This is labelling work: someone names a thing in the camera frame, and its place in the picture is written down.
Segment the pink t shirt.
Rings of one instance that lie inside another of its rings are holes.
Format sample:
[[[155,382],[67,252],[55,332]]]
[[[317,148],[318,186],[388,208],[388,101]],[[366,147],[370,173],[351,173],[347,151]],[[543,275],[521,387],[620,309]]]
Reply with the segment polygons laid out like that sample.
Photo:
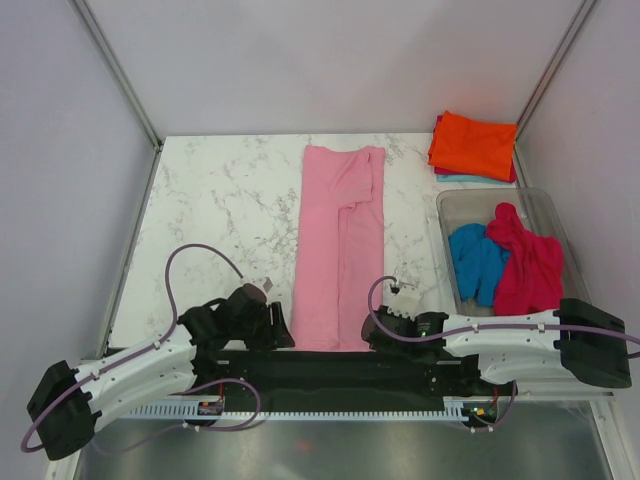
[[[292,334],[297,349],[360,352],[368,293],[384,273],[385,151],[336,152],[307,146],[303,156]]]

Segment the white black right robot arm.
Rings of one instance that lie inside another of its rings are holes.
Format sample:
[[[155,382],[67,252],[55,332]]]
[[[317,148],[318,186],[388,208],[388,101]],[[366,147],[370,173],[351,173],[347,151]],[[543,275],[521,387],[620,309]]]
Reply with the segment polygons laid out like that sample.
[[[632,385],[627,335],[619,318],[582,300],[506,317],[424,312],[414,318],[387,307],[371,312],[362,339],[378,352],[437,364],[463,359],[458,381],[467,392],[491,384],[574,378],[603,389]]]

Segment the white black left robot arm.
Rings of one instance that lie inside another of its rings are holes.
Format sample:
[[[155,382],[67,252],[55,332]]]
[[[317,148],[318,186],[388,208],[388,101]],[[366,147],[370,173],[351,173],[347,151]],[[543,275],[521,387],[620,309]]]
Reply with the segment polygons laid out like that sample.
[[[250,351],[295,345],[281,304],[245,284],[228,298],[189,308],[170,334],[78,367],[66,361],[50,366],[27,404],[28,433],[40,442],[24,440],[22,450],[61,460],[138,407],[168,395],[211,392],[220,378],[216,355],[231,341]]]

